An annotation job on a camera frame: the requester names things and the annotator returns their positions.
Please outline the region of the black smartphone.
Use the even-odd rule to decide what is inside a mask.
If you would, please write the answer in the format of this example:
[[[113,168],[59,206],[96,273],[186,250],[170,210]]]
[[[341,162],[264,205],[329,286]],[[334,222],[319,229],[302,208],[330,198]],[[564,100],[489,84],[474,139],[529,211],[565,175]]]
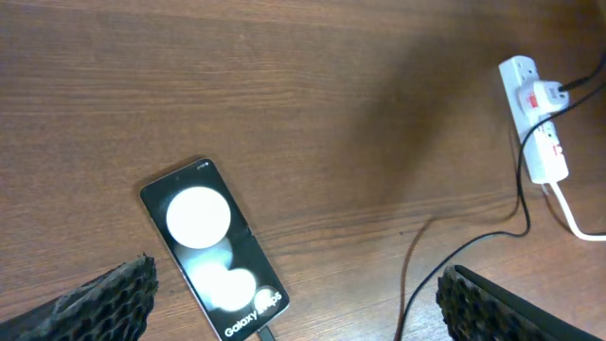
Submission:
[[[215,163],[197,159],[139,195],[217,338],[274,339],[289,295]]]

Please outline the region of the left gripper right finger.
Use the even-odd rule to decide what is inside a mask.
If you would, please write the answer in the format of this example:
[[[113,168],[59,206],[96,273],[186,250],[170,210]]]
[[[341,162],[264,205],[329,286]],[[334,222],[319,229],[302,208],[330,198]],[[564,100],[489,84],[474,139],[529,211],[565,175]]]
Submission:
[[[599,341],[462,265],[447,267],[437,284],[453,340]]]

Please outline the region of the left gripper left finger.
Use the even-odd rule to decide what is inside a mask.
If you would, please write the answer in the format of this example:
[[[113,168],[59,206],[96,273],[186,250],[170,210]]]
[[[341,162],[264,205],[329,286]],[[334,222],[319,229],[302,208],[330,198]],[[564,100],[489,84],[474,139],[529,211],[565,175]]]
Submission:
[[[137,341],[159,288],[145,254],[1,323],[5,341]]]

